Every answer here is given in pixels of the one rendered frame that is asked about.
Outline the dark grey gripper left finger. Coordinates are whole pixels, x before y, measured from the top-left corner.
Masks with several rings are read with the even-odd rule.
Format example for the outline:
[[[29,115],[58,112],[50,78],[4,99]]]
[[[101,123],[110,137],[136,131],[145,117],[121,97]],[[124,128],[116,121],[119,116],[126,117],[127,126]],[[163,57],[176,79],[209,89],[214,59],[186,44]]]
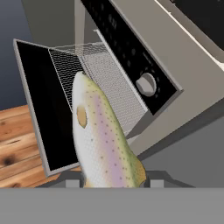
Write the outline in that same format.
[[[63,171],[55,180],[49,181],[38,188],[82,188],[84,177],[81,171]]]

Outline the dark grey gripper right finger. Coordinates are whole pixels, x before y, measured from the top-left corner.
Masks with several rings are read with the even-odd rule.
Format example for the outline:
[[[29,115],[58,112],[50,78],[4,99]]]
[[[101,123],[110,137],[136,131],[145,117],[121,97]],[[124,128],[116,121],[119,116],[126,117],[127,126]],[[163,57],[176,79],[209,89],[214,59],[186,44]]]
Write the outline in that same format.
[[[144,187],[193,188],[193,185],[174,179],[167,171],[147,171]]]

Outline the rainbow trout fish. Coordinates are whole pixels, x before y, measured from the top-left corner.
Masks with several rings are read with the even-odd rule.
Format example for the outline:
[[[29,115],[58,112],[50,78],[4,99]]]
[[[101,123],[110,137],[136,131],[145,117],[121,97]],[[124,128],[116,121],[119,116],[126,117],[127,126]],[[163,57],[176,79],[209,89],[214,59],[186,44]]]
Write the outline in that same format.
[[[73,81],[73,140],[86,188],[138,188],[147,179],[107,96],[85,73]]]

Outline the black glass oven door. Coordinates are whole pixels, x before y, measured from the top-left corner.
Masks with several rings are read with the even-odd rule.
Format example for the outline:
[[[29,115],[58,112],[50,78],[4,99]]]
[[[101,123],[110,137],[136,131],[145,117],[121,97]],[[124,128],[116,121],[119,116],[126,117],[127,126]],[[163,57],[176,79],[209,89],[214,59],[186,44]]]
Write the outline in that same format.
[[[75,74],[83,69],[79,57],[19,39],[13,47],[45,175],[77,167],[72,88]]]

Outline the grey oven knob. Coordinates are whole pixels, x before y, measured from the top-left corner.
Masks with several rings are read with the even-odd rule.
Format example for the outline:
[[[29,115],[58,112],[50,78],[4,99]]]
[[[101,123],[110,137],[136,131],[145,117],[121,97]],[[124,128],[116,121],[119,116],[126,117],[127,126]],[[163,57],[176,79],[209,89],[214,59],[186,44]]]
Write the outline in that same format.
[[[143,73],[136,81],[136,86],[142,95],[151,97],[156,93],[157,83],[150,73]]]

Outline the oven with black control panel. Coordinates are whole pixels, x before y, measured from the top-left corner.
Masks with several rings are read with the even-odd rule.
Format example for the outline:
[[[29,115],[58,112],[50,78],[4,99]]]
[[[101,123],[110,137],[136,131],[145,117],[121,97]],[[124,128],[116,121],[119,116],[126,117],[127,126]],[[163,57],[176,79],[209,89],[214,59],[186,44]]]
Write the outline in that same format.
[[[129,140],[140,136],[183,92],[161,59],[148,47],[130,21],[117,7],[115,0],[75,0],[75,42],[102,42],[119,69],[143,101],[147,111],[125,135]],[[156,93],[141,94],[136,81],[150,73]]]

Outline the beige cupboard run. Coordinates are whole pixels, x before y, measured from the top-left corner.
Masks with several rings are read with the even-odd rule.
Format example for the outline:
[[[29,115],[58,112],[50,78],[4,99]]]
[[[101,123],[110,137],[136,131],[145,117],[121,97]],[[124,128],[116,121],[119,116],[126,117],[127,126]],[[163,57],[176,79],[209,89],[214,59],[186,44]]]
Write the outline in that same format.
[[[61,23],[62,38],[75,42],[75,0],[22,0],[24,12],[36,42],[42,31],[56,32]],[[143,133],[128,139],[137,154],[163,149],[198,128],[199,117],[224,98],[224,69],[197,43],[169,12],[167,0],[115,0],[122,14],[130,21],[143,42],[161,59],[182,94],[171,103]]]

